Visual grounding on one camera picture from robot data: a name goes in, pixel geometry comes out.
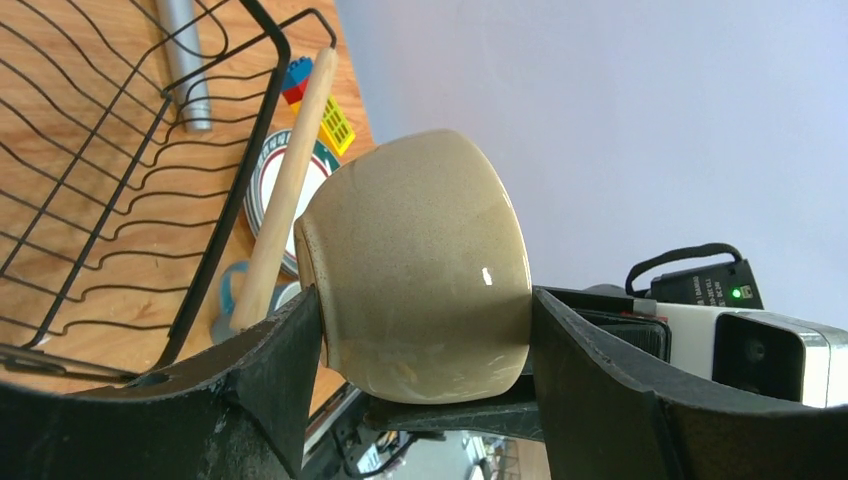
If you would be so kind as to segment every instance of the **wooden table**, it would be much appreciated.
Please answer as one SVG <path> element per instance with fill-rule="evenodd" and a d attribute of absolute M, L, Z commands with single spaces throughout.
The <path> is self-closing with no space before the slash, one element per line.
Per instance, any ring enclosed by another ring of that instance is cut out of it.
<path fill-rule="evenodd" d="M 73 151 L 82 146 L 89 136 L 83 126 L 93 126 L 103 113 L 102 109 L 96 108 L 96 102 L 93 100 L 108 105 L 109 101 L 115 98 L 116 85 L 120 85 L 129 74 L 127 64 L 122 63 L 114 52 L 120 52 L 132 60 L 130 63 L 133 64 L 160 36 L 154 25 L 130 2 L 112 2 L 114 5 L 110 3 L 109 11 L 106 11 L 104 4 L 98 0 L 74 0 L 73 3 L 31 0 L 30 3 L 34 7 L 32 9 L 17 2 L 12 3 L 4 5 L 6 12 L 3 19 L 3 22 L 12 28 L 0 30 L 0 44 L 3 45 L 0 58 L 4 61 L 0 64 L 0 98 L 6 102 L 0 105 L 0 141 L 6 147 L 5 151 L 0 150 L 3 165 L 0 190 L 32 204 L 41 205 L 56 182 L 32 168 L 27 168 L 15 155 L 27 164 L 58 177 L 73 158 Z M 140 2 L 149 11 L 155 11 L 153 3 L 152 0 Z M 211 6 L 216 2 L 209 0 L 205 3 Z M 327 17 L 339 35 L 337 48 L 341 57 L 333 95 L 357 136 L 341 160 L 344 163 L 373 148 L 373 139 L 333 2 L 294 0 L 267 1 L 263 4 L 278 22 L 306 7 L 317 7 Z M 79 49 L 68 41 L 61 31 L 40 17 L 37 11 L 68 33 Z M 92 18 L 100 33 L 94 30 L 80 11 L 86 12 Z M 216 10 L 215 16 L 226 27 L 230 47 L 239 45 L 259 33 L 255 23 L 238 1 L 231 1 Z M 220 28 L 214 22 L 208 19 L 201 21 L 198 29 L 204 53 L 213 52 L 224 45 Z M 314 19 L 293 25 L 286 29 L 285 33 L 291 43 L 293 57 L 314 56 L 319 48 L 327 44 L 325 32 Z M 103 43 L 101 34 L 109 40 L 111 49 Z M 35 53 L 32 45 L 28 45 L 22 37 L 47 52 L 51 59 L 61 65 L 67 77 L 60 74 L 56 66 L 50 64 L 44 56 Z M 258 73 L 269 68 L 274 59 L 273 46 L 264 41 L 232 60 L 214 67 L 207 75 L 210 79 L 222 75 L 246 77 L 251 72 Z M 152 117 L 141 107 L 147 105 L 153 110 L 159 108 L 162 100 L 152 84 L 162 86 L 168 83 L 170 76 L 161 48 L 150 53 L 142 65 L 141 71 L 151 83 L 146 84 L 136 75 L 127 91 L 139 101 L 130 101 L 127 95 L 123 95 L 114 111 L 120 112 L 121 118 L 128 120 L 127 123 L 136 125 L 139 129 L 146 129 Z M 107 78 L 117 83 L 110 84 Z M 81 86 L 88 97 L 73 89 L 69 79 Z M 245 138 L 253 121 L 238 119 L 255 115 L 261 98 L 255 96 L 238 101 L 232 99 L 258 94 L 267 85 L 267 79 L 266 75 L 238 81 L 226 78 L 210 80 L 209 88 L 213 96 L 230 98 L 213 101 L 213 116 L 228 119 L 228 122 L 216 123 L 214 131 L 206 134 L 187 134 L 177 127 L 171 132 L 168 143 L 178 146 L 165 149 L 153 144 L 145 150 L 142 165 L 137 167 L 130 177 L 129 185 L 132 188 L 124 189 L 116 205 L 119 212 L 131 212 L 109 215 L 101 232 L 102 238 L 95 242 L 87 257 L 88 267 L 80 271 L 68 291 L 70 300 L 64 301 L 56 314 L 50 327 L 53 334 L 49 334 L 48 341 L 39 348 L 51 354 L 132 371 L 143 371 L 156 362 L 167 338 L 167 330 L 163 328 L 133 331 L 103 325 L 75 325 L 68 328 L 66 335 L 59 334 L 69 322 L 79 319 L 105 319 L 136 327 L 150 327 L 173 321 L 185 295 L 183 290 L 162 293 L 91 287 L 118 283 L 167 290 L 189 284 L 197 268 L 198 257 L 176 257 L 204 250 L 212 226 L 207 224 L 197 228 L 180 229 L 131 223 L 149 219 L 208 223 L 210 219 L 217 218 L 225 198 L 221 193 L 232 183 L 234 167 L 240 159 L 244 144 L 210 147 L 196 143 L 226 144 Z M 45 94 L 39 93 L 33 84 L 43 89 Z M 290 127 L 293 123 L 293 115 L 282 98 L 280 103 L 272 121 L 271 131 Z M 21 115 L 16 111 L 25 116 L 29 124 L 22 121 Z M 169 113 L 170 117 L 173 117 L 173 107 Z M 141 142 L 141 136 L 133 133 L 130 126 L 115 121 L 111 116 L 107 117 L 98 132 L 102 134 L 102 138 L 95 137 L 85 148 L 83 156 L 103 171 L 120 178 L 130 157 L 121 154 L 116 147 L 122 147 L 132 153 Z M 167 128 L 162 126 L 156 131 L 154 138 L 164 141 L 166 133 Z M 155 157 L 157 152 L 161 152 L 158 158 Z M 190 165 L 193 170 L 161 169 L 163 166 L 185 165 Z M 81 165 L 80 162 L 70 170 L 65 184 L 72 185 L 103 202 L 109 198 L 117 185 L 92 165 Z M 145 196 L 146 193 L 162 191 L 191 192 L 197 198 Z M 92 228 L 103 208 L 93 203 L 93 200 L 83 198 L 63 186 L 57 191 L 48 211 L 55 217 L 72 219 L 78 226 Z M 0 230 L 6 234 L 0 238 L 0 258 L 6 260 L 15 251 L 15 239 L 24 235 L 36 212 L 20 202 L 10 200 L 8 196 L 0 198 L 0 212 L 3 215 Z M 27 237 L 30 243 L 18 248 L 4 277 L 0 277 L 0 298 L 3 299 L 0 316 L 3 318 L 27 325 L 38 325 L 55 296 L 33 289 L 17 280 L 24 280 L 50 291 L 59 291 L 73 262 L 45 254 L 44 249 L 72 259 L 82 251 L 89 235 L 81 232 L 79 228 L 56 221 L 55 217 L 42 215 Z M 128 223 L 129 226 L 119 229 Z M 244 213 L 241 212 L 229 236 L 215 279 L 181 351 L 181 359 L 211 346 L 209 327 L 218 314 L 219 276 L 227 266 L 247 259 L 253 242 L 253 235 Z M 117 251 L 142 250 L 157 252 L 158 255 L 109 255 Z M 281 282 L 291 280 L 282 277 L 280 279 Z M 32 334 L 31 328 L 13 325 L 8 321 L 0 322 L 0 342 L 20 345 L 31 338 Z M 2 368 L 0 380 L 56 392 L 79 391 L 100 385 L 79 380 L 9 373 Z M 320 368 L 312 399 L 312 411 L 342 383 L 343 380 L 338 374 Z"/>

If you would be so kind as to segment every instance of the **lego brick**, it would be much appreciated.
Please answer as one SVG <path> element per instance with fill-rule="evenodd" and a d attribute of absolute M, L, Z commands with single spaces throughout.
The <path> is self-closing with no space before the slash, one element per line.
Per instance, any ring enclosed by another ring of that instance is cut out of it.
<path fill-rule="evenodd" d="M 286 76 L 283 79 L 283 91 L 294 88 L 306 80 L 312 73 L 312 59 L 309 57 L 300 57 L 289 64 L 286 69 Z"/>
<path fill-rule="evenodd" d="M 292 103 L 290 106 L 294 114 L 297 115 L 300 110 L 300 101 Z M 327 106 L 324 108 L 324 118 L 321 121 L 318 139 L 333 152 L 336 158 L 341 158 L 355 138 L 356 134 L 353 132 L 353 127 L 348 123 L 336 99 L 330 95 Z"/>
<path fill-rule="evenodd" d="M 283 90 L 283 96 L 286 97 L 286 102 L 288 102 L 289 105 L 303 100 L 303 94 L 306 92 L 306 84 L 308 82 L 309 78 L 306 78 L 298 85 L 287 90 Z"/>

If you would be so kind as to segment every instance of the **yellow lego brick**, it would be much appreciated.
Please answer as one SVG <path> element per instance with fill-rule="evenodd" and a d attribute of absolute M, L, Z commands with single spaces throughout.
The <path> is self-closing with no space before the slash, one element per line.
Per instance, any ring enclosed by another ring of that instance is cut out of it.
<path fill-rule="evenodd" d="M 290 107 L 297 115 L 297 112 L 300 111 L 300 102 L 292 103 Z M 332 95 L 330 95 L 327 106 L 324 108 L 324 118 L 321 120 L 321 131 L 318 133 L 318 138 L 339 158 L 356 138 L 353 128 Z"/>

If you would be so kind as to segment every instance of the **ceramic bowl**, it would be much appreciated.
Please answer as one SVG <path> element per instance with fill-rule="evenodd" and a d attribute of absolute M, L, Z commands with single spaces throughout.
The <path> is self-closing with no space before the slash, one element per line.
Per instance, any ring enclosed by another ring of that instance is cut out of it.
<path fill-rule="evenodd" d="M 448 130 L 342 166 L 295 222 L 302 287 L 321 302 L 326 365 L 378 398 L 499 395 L 521 373 L 531 285 L 509 197 L 483 153 Z"/>

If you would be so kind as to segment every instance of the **metal cylinder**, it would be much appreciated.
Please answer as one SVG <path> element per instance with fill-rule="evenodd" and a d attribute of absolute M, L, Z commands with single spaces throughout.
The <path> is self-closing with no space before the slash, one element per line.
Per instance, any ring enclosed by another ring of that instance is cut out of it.
<path fill-rule="evenodd" d="M 159 22 L 170 35 L 194 20 L 192 0 L 156 0 L 159 12 Z M 197 25 L 192 24 L 174 36 L 166 44 L 168 64 L 171 77 L 177 81 L 191 72 L 203 67 L 200 57 L 200 38 L 197 35 Z M 205 132 L 212 130 L 210 120 L 212 110 L 209 106 L 209 89 L 206 77 L 198 73 L 175 88 L 175 99 L 182 108 L 182 118 L 189 132 Z"/>

